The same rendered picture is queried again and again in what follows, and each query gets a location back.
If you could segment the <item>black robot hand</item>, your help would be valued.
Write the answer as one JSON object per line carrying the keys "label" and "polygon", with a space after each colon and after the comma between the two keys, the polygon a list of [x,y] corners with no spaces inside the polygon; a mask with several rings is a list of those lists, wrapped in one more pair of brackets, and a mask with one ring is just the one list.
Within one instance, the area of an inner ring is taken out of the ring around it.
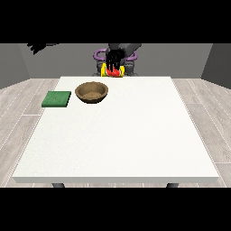
{"label": "black robot hand", "polygon": [[119,70],[121,60],[125,57],[123,50],[111,50],[106,56],[106,68],[111,72]]}
{"label": "black robot hand", "polygon": [[46,47],[55,46],[55,43],[28,43],[27,46],[32,51],[32,54],[35,55],[39,51],[44,50]]}

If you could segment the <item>yellow cup with melon print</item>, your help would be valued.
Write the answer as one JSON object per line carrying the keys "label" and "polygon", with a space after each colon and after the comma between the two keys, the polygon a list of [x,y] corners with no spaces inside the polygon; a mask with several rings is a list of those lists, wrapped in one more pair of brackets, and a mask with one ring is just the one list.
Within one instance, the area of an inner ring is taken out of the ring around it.
{"label": "yellow cup with melon print", "polygon": [[125,67],[121,66],[119,69],[110,70],[106,67],[106,64],[101,65],[101,76],[109,78],[122,78],[125,75]]}

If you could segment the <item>brown wooden bowl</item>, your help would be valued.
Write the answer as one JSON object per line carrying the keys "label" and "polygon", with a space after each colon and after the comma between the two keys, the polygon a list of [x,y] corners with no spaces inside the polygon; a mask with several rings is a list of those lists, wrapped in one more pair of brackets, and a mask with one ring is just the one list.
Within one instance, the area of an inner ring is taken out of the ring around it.
{"label": "brown wooden bowl", "polygon": [[107,93],[107,85],[96,81],[82,83],[75,89],[76,96],[87,104],[101,102],[107,96]]}

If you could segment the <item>green square pad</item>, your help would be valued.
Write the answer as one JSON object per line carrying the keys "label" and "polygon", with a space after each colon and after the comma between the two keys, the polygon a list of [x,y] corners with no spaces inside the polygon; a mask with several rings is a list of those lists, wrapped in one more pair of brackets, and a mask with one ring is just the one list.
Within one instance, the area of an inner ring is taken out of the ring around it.
{"label": "green square pad", "polygon": [[42,107],[66,107],[70,96],[70,91],[48,91],[42,101]]}

